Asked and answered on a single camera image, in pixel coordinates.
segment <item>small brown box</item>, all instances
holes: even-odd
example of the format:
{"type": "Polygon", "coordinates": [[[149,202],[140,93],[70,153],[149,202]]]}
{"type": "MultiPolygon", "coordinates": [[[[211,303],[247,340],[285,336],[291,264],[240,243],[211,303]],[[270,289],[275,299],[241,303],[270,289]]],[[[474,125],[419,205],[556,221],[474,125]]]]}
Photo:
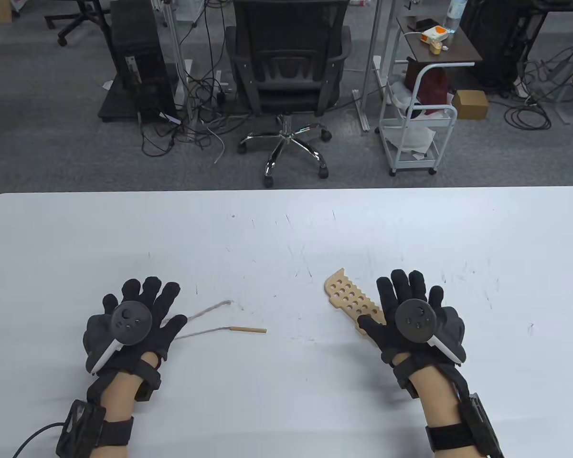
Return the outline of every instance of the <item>small brown box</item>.
{"type": "Polygon", "coordinates": [[[488,99],[481,90],[457,91],[452,105],[459,119],[486,119],[488,114],[488,99]]]}

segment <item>wooden board with holes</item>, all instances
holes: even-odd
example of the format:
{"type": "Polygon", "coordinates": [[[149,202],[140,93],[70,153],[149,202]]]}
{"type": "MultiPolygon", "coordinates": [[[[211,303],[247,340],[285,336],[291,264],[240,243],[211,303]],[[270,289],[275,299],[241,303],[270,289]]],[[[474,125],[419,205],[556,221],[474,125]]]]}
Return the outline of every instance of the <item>wooden board with holes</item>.
{"type": "Polygon", "coordinates": [[[327,279],[325,292],[329,296],[329,302],[335,308],[341,308],[354,320],[357,331],[361,334],[367,335],[367,332],[363,331],[357,323],[357,318],[362,314],[369,314],[378,323],[386,324],[384,313],[380,307],[374,304],[357,288],[356,284],[346,277],[344,269],[340,269],[327,279]]]}

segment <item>finger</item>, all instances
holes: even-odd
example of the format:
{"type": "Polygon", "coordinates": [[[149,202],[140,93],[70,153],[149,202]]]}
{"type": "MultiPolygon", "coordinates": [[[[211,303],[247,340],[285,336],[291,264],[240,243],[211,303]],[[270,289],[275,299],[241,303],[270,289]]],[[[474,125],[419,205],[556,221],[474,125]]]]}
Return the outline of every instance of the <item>finger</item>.
{"type": "Polygon", "coordinates": [[[151,309],[151,307],[153,307],[153,303],[155,303],[155,297],[157,297],[157,293],[160,288],[160,279],[157,277],[147,277],[144,284],[142,284],[142,294],[140,294],[140,298],[138,300],[151,309]]]}
{"type": "Polygon", "coordinates": [[[384,325],[378,323],[370,315],[359,316],[357,323],[359,323],[359,327],[367,332],[367,335],[376,342],[376,345],[378,345],[380,349],[385,346],[386,330],[384,325]]]}
{"type": "Polygon", "coordinates": [[[386,322],[389,323],[392,321],[392,317],[395,316],[395,310],[399,305],[395,297],[395,292],[393,291],[393,284],[386,277],[380,277],[376,280],[376,286],[378,286],[384,318],[386,322]]]}
{"type": "Polygon", "coordinates": [[[410,288],[409,282],[407,281],[407,275],[402,269],[392,271],[391,279],[395,285],[395,293],[399,303],[403,303],[407,299],[412,298],[412,288],[410,288]]]}
{"type": "Polygon", "coordinates": [[[168,314],[168,311],[170,310],[170,307],[174,303],[174,299],[176,299],[179,292],[180,286],[178,283],[174,283],[173,281],[166,283],[164,290],[157,298],[157,301],[155,301],[155,305],[152,309],[153,319],[155,319],[157,323],[161,323],[161,320],[166,318],[166,315],[168,314]]]}
{"type": "Polygon", "coordinates": [[[186,325],[186,323],[187,317],[184,315],[175,315],[170,318],[170,321],[168,321],[166,325],[160,329],[161,333],[166,339],[164,342],[169,345],[180,332],[182,327],[186,325]]]}
{"type": "Polygon", "coordinates": [[[441,301],[444,299],[444,290],[441,286],[433,286],[429,291],[429,304],[434,309],[441,308],[441,301]]]}
{"type": "Polygon", "coordinates": [[[418,271],[410,272],[409,286],[412,289],[413,298],[426,301],[426,285],[424,284],[424,276],[422,276],[422,273],[418,271]]]}
{"type": "Polygon", "coordinates": [[[129,279],[121,288],[123,301],[137,301],[140,295],[140,282],[136,279],[129,279]]]}
{"type": "Polygon", "coordinates": [[[102,299],[102,305],[104,306],[104,312],[107,314],[112,314],[112,311],[119,305],[114,294],[106,294],[102,299]]]}

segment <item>office chair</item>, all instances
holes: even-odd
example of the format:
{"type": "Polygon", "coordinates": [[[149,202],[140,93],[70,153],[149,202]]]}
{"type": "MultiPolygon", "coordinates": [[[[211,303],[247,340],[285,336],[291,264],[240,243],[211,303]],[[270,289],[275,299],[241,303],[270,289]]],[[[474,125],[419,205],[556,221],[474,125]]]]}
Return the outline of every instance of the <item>office chair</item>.
{"type": "Polygon", "coordinates": [[[57,33],[57,43],[60,46],[66,46],[68,44],[66,41],[66,35],[68,35],[85,21],[91,21],[99,26],[105,36],[110,35],[110,26],[107,24],[105,18],[105,14],[110,14],[110,9],[102,9],[99,0],[76,0],[76,4],[79,6],[79,13],[58,14],[44,17],[44,20],[47,22],[47,27],[52,30],[55,29],[55,24],[53,23],[54,21],[61,21],[66,19],[73,20],[57,33]],[[94,5],[94,9],[88,8],[86,4],[88,1],[94,5]]]}
{"type": "Polygon", "coordinates": [[[320,123],[293,129],[293,113],[322,116],[340,96],[344,60],[350,53],[350,28],[343,26],[348,0],[234,0],[236,26],[225,29],[238,96],[255,116],[276,115],[281,129],[249,133],[238,144],[246,152],[252,139],[279,139],[265,164],[263,185],[272,187],[272,170],[284,147],[293,142],[312,155],[318,176],[329,176],[323,156],[299,135],[320,123]]]}

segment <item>black glove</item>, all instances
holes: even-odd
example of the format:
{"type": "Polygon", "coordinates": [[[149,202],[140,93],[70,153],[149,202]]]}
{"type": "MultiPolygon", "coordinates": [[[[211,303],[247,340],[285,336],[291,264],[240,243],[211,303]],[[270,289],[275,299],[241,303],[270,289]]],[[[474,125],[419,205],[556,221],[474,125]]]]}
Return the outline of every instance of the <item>black glove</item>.
{"type": "MultiPolygon", "coordinates": [[[[153,352],[158,356],[159,363],[161,363],[162,358],[167,360],[170,343],[187,323],[186,316],[176,315],[164,327],[160,327],[161,321],[166,317],[170,306],[180,292],[180,286],[173,282],[166,283],[163,291],[157,297],[160,288],[161,281],[157,277],[148,277],[144,281],[142,293],[140,292],[140,282],[136,279],[130,279],[123,284],[121,289],[123,302],[138,301],[151,311],[153,316],[151,330],[140,343],[125,345],[121,351],[115,352],[109,358],[103,368],[97,372],[97,375],[99,375],[97,381],[101,381],[101,383],[90,387],[88,398],[97,398],[112,381],[116,373],[122,371],[140,375],[145,380],[138,391],[137,400],[139,401],[143,400],[144,397],[147,399],[150,393],[159,387],[160,377],[155,370],[156,368],[146,364],[140,357],[146,352],[153,352]]],[[[97,352],[98,348],[105,348],[107,342],[111,342],[113,339],[109,331],[110,315],[119,303],[112,294],[107,294],[102,303],[105,313],[93,315],[89,318],[86,331],[83,334],[83,346],[87,355],[90,355],[92,351],[97,352]]]]}
{"type": "MultiPolygon", "coordinates": [[[[409,274],[408,279],[405,272],[398,269],[391,272],[391,279],[392,283],[386,277],[380,277],[376,281],[386,325],[378,323],[368,314],[361,315],[358,319],[361,329],[367,332],[382,351],[382,360],[392,366],[391,361],[398,353],[425,353],[436,359],[437,362],[453,364],[450,358],[445,356],[439,349],[430,347],[426,343],[411,342],[397,329],[395,312],[401,303],[407,299],[422,299],[422,301],[426,301],[426,286],[424,285],[422,273],[413,271],[409,274]]],[[[428,303],[439,319],[445,316],[445,312],[442,312],[441,307],[443,299],[444,290],[441,286],[433,286],[429,292],[428,303]]],[[[459,342],[462,342],[464,334],[463,321],[457,318],[457,322],[454,325],[457,327],[456,333],[460,334],[459,342]]]]}

